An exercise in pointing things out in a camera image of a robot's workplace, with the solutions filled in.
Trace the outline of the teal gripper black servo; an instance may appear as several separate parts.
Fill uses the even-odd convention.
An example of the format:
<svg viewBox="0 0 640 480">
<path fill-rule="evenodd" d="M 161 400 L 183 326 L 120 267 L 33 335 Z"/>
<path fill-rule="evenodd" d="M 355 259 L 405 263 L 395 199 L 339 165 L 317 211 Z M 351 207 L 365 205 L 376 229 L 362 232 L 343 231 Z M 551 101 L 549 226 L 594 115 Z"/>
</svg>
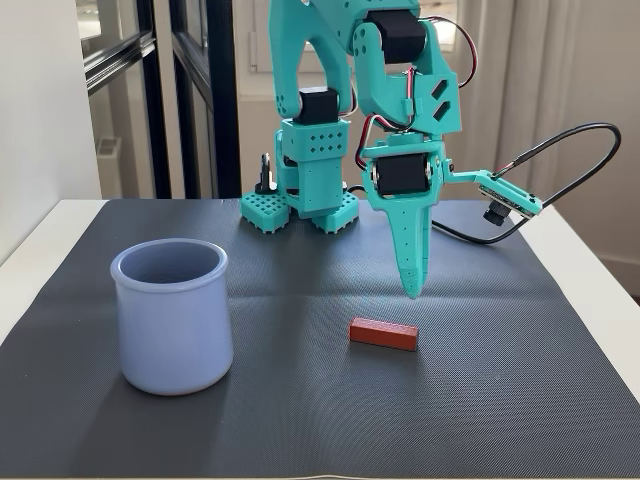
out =
<svg viewBox="0 0 640 480">
<path fill-rule="evenodd" d="M 395 258 L 404 292 L 416 299 L 429 270 L 431 206 L 445 183 L 446 150 L 442 138 L 422 134 L 389 135 L 378 146 L 364 147 L 363 185 L 372 206 L 387 212 Z"/>
</svg>

